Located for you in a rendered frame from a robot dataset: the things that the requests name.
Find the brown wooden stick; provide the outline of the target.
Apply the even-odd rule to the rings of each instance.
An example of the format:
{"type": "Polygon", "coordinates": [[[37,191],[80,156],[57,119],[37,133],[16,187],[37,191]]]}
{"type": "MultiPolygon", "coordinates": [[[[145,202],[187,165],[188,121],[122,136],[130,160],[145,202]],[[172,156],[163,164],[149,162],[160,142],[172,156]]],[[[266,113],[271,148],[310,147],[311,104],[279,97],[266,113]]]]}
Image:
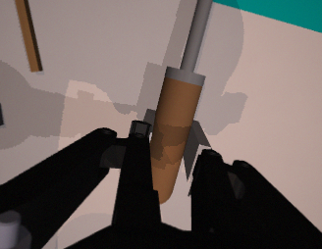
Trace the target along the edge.
{"type": "Polygon", "coordinates": [[[43,71],[28,0],[15,0],[31,72],[43,71]]]}

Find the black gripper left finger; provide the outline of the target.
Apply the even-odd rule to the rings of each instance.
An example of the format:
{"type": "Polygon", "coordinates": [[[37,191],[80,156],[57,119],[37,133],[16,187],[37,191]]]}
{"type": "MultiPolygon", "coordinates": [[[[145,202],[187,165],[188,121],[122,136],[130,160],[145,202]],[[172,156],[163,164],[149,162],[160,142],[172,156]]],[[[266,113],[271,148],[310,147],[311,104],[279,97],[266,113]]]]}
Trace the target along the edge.
{"type": "Polygon", "coordinates": [[[152,181],[155,113],[132,121],[128,138],[97,128],[0,184],[0,249],[42,249],[110,168],[121,169],[111,249],[169,249],[152,181]]]}

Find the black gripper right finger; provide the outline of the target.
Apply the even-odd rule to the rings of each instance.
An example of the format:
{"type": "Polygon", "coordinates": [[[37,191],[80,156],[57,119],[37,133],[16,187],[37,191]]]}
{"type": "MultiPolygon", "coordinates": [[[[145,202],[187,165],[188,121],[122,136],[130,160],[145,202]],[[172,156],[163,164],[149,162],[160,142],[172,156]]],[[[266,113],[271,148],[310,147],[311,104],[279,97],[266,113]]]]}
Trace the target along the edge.
{"type": "Polygon", "coordinates": [[[192,121],[184,163],[191,230],[214,232],[216,249],[322,249],[322,232],[254,166],[224,163],[199,121],[192,121]]]}

